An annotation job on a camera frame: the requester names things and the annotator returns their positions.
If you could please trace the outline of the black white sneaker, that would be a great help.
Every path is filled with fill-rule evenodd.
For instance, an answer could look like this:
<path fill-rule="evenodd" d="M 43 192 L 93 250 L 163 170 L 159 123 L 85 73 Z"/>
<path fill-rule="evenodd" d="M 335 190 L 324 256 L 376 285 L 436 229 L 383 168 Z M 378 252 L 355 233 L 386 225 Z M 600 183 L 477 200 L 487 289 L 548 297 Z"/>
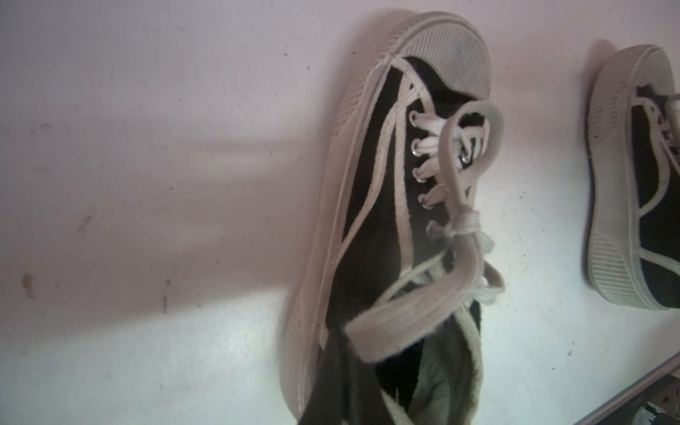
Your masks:
<path fill-rule="evenodd" d="M 501 151 L 478 31 L 411 16 L 338 109 L 313 249 L 290 302 L 283 398 L 299 422 L 329 332 L 375 370 L 394 424 L 469 424 L 483 383 L 481 307 L 505 290 L 476 186 Z"/>
<path fill-rule="evenodd" d="M 679 94 L 659 46 L 614 53 L 586 117 L 593 182 L 586 270 L 619 306 L 679 307 Z"/>

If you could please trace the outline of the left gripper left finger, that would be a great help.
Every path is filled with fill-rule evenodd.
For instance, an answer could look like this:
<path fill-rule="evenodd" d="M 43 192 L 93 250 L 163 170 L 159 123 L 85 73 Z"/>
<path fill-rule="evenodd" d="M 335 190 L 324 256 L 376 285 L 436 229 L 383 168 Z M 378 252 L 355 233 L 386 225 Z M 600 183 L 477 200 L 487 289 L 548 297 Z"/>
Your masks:
<path fill-rule="evenodd" d="M 323 350 L 311 396 L 299 425 L 340 425 L 345 420 L 348 346 L 341 329 L 333 329 Z"/>

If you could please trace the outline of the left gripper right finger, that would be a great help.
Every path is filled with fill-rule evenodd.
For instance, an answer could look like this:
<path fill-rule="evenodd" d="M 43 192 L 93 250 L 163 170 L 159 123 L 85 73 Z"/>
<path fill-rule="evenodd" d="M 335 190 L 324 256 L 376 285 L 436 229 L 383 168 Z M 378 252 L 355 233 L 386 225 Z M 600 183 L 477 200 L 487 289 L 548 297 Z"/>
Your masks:
<path fill-rule="evenodd" d="M 356 357 L 348 363 L 347 419 L 351 425 L 393 425 L 372 366 Z"/>

